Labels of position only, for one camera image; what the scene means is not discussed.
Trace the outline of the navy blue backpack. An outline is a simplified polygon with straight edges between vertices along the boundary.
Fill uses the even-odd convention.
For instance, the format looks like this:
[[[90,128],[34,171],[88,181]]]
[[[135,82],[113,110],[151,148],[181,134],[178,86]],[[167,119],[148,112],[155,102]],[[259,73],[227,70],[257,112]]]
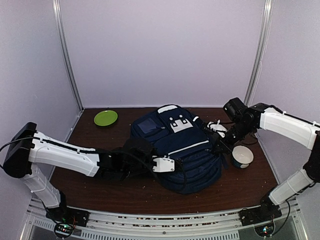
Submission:
[[[179,194],[193,194],[210,187],[229,167],[225,156],[214,150],[214,139],[205,132],[199,116],[175,104],[136,119],[130,135],[146,139],[155,147],[157,156],[175,161],[174,171],[157,176],[164,188]]]

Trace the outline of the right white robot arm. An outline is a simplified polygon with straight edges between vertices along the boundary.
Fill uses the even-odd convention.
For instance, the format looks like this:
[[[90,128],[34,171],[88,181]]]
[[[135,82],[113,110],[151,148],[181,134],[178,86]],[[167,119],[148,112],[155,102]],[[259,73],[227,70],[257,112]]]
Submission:
[[[231,156],[226,156],[229,169],[212,186],[217,194],[214,211],[257,206],[267,191],[301,168],[310,156],[310,150],[301,144],[264,130],[246,136],[240,145],[252,151],[253,162],[238,169],[232,165]]]

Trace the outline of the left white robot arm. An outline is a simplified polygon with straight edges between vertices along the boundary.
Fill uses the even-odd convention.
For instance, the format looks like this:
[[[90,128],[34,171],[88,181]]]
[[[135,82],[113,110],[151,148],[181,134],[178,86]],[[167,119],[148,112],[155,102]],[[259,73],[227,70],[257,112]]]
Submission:
[[[35,123],[28,122],[4,145],[7,153],[2,169],[7,175],[21,179],[55,217],[67,222],[72,218],[72,211],[66,207],[66,197],[50,183],[39,164],[102,179],[153,173],[157,165],[153,148],[140,138],[133,142],[137,145],[131,146],[128,140],[127,146],[113,150],[80,147],[53,139],[38,131]]]

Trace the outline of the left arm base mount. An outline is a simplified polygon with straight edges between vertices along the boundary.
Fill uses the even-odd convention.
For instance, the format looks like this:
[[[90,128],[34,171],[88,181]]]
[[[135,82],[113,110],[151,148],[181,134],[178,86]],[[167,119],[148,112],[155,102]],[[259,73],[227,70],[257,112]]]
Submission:
[[[60,239],[69,238],[76,227],[86,227],[90,213],[86,210],[66,208],[45,208],[46,217],[54,222],[53,232]]]

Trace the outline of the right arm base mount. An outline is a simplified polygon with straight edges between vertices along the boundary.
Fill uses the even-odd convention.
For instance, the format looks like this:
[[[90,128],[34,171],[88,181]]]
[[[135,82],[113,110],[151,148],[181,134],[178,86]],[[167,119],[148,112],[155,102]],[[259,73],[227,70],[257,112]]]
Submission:
[[[269,210],[262,206],[243,208],[238,212],[241,225],[253,225],[255,233],[262,238],[271,237],[276,232],[275,219],[282,216],[281,210]]]

